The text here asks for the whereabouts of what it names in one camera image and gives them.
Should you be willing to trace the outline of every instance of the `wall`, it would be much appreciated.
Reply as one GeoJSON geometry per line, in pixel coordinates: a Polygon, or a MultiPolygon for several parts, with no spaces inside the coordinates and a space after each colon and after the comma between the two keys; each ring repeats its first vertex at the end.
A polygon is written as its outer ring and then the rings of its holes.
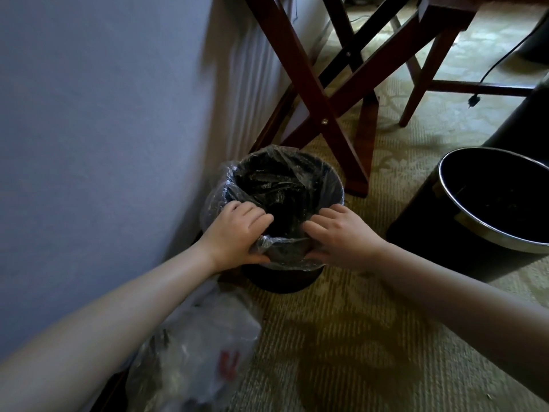
{"type": "Polygon", "coordinates": [[[289,81],[243,0],[1,0],[0,55],[3,357],[188,246],[289,81]]]}

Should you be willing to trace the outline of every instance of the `clear plastic bag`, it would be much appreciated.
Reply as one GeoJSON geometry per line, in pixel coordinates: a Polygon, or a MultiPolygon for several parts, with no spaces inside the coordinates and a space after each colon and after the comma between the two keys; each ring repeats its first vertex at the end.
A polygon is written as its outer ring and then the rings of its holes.
{"type": "Polygon", "coordinates": [[[242,289],[202,285],[139,349],[126,383],[127,410],[222,410],[248,368],[260,324],[261,311],[242,289]]]}
{"type": "Polygon", "coordinates": [[[200,214],[206,230],[230,201],[250,201],[274,215],[274,221],[252,251],[265,253],[274,270],[316,270],[322,266],[304,256],[317,246],[301,224],[320,208],[343,204],[341,179],[332,166],[299,149],[270,145],[242,161],[224,164],[223,176],[200,214]]]}

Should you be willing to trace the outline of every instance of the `carpet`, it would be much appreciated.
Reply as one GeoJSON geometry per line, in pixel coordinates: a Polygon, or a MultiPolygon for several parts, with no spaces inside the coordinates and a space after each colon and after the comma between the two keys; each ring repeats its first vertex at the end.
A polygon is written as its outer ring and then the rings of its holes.
{"type": "MultiPolygon", "coordinates": [[[[399,14],[404,22],[413,12],[399,14]]],[[[537,22],[540,7],[491,4],[460,34],[437,78],[478,80],[537,22]]],[[[371,10],[353,10],[359,26],[371,10]]],[[[389,26],[363,51],[366,58],[392,34],[389,26]]],[[[418,54],[422,64],[428,48],[418,54]]],[[[339,51],[332,34],[315,68],[339,51]]],[[[328,93],[349,75],[341,74],[328,93]]],[[[512,57],[486,82],[538,82],[546,68],[512,57]]],[[[482,96],[468,108],[468,94],[427,93],[406,128],[397,125],[412,82],[405,67],[375,90],[380,97],[370,195],[346,196],[346,205],[384,235],[448,151],[481,145],[521,102],[482,96]]],[[[347,133],[356,129],[360,103],[341,117],[347,133]]],[[[326,142],[305,150],[343,174],[326,142]]],[[[549,308],[549,260],[493,283],[517,297],[549,308]]],[[[264,310],[264,330],[250,369],[230,410],[244,411],[536,411],[549,406],[468,344],[427,317],[367,271],[327,268],[308,289],[270,294],[243,279],[264,310]]]]}

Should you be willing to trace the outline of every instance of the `black garbage bag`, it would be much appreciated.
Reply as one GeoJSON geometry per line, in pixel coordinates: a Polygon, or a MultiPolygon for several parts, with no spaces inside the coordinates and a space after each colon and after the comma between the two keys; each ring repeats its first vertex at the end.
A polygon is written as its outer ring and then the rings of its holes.
{"type": "Polygon", "coordinates": [[[265,253],[274,270],[316,270],[322,266],[304,256],[315,243],[301,224],[320,208],[343,204],[341,179],[332,166],[299,149],[270,145],[228,162],[219,184],[209,194],[200,214],[206,230],[230,201],[250,201],[274,216],[273,223],[252,251],[265,253]]]}

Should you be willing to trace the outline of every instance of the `red logo on bag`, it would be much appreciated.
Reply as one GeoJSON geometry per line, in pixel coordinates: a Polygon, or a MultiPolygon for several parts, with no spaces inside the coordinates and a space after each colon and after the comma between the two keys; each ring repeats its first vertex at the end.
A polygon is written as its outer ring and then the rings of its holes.
{"type": "Polygon", "coordinates": [[[232,364],[229,366],[230,354],[228,351],[221,351],[219,357],[219,373],[228,381],[233,381],[237,377],[237,364],[240,358],[240,353],[236,352],[233,357],[232,364]]]}

